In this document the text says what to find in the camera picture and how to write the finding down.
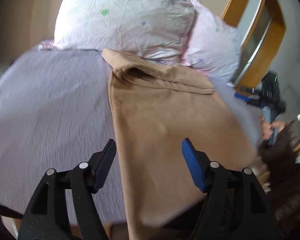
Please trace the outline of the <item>person's right hand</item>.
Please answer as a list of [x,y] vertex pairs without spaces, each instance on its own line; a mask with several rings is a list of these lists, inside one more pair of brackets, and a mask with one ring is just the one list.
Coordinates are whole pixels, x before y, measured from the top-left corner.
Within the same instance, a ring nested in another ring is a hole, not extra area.
[[277,129],[278,132],[281,132],[285,126],[286,123],[282,120],[278,119],[272,123],[269,123],[266,122],[264,116],[261,116],[262,139],[269,140],[275,129]]

